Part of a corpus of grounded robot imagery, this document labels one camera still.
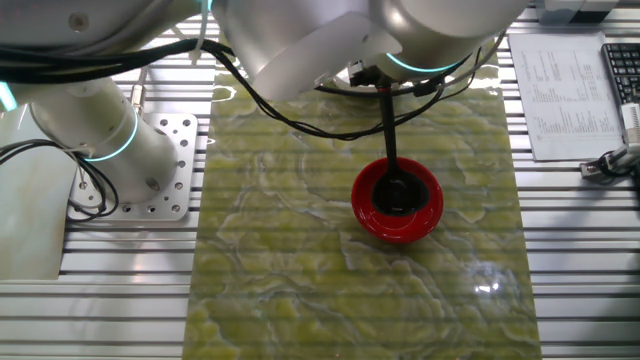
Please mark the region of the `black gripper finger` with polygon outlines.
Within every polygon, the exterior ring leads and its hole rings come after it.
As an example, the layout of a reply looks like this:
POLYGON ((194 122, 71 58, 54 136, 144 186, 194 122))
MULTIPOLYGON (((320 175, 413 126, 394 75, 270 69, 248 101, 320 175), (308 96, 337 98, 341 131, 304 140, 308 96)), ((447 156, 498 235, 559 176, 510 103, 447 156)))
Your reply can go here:
POLYGON ((351 87, 376 85, 383 74, 376 65, 366 65, 362 61, 352 62, 348 66, 351 87))
POLYGON ((425 82, 414 82, 412 94, 415 97, 423 97, 436 93, 443 83, 442 79, 430 79, 425 82))

